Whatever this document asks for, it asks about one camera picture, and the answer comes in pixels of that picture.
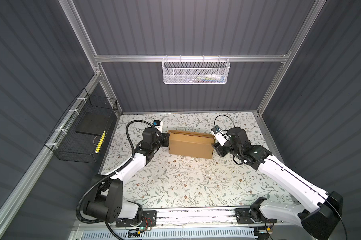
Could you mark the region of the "brown cardboard box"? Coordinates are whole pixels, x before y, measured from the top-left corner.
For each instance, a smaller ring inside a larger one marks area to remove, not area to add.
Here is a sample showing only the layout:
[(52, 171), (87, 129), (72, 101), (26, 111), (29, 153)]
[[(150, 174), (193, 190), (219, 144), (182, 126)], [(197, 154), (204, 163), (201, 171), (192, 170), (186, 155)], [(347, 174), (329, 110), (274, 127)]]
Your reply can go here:
[(169, 153), (193, 158), (212, 159), (215, 137), (188, 131), (169, 131)]

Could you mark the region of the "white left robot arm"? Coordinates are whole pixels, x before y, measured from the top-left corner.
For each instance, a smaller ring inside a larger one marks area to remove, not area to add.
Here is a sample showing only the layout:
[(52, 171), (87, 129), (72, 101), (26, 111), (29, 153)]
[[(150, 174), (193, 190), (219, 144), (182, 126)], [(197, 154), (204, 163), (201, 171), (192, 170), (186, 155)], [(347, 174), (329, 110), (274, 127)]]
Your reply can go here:
[(161, 147), (169, 146), (169, 134), (162, 133), (162, 122), (155, 120), (143, 131), (143, 139), (131, 157), (106, 175), (96, 175), (80, 198), (75, 214), (85, 224), (123, 220), (138, 225), (143, 219), (142, 205), (123, 199), (123, 187), (152, 160)]

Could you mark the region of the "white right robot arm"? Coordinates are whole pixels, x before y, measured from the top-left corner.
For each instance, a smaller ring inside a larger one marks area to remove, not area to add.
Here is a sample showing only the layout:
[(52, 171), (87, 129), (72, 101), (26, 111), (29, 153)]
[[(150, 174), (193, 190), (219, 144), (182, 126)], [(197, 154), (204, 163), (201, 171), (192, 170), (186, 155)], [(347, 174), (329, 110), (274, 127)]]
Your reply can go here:
[(298, 201), (298, 204), (281, 204), (259, 197), (247, 213), (252, 222), (280, 220), (302, 227), (317, 240), (329, 239), (342, 222), (343, 197), (339, 193), (329, 193), (305, 180), (271, 151), (251, 144), (246, 131), (240, 127), (223, 133), (219, 126), (214, 126), (211, 133), (217, 139), (212, 146), (219, 156), (231, 154), (237, 165), (247, 165), (267, 175)]

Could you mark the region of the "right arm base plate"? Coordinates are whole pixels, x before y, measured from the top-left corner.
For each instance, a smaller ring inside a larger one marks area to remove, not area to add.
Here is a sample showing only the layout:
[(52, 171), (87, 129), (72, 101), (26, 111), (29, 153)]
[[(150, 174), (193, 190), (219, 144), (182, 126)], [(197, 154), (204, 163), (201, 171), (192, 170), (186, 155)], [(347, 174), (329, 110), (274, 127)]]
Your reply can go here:
[(276, 219), (267, 219), (258, 209), (236, 208), (234, 215), (238, 224), (275, 224)]

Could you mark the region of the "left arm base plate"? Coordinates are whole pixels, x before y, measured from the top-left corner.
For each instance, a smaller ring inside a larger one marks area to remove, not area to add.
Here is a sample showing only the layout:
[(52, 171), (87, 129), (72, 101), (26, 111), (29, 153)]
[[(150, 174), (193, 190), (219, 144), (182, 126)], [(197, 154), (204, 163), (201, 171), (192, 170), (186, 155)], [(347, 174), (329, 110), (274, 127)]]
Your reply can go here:
[(157, 211), (143, 210), (138, 212), (135, 219), (120, 219), (115, 222), (117, 228), (128, 227), (155, 227), (157, 220)]

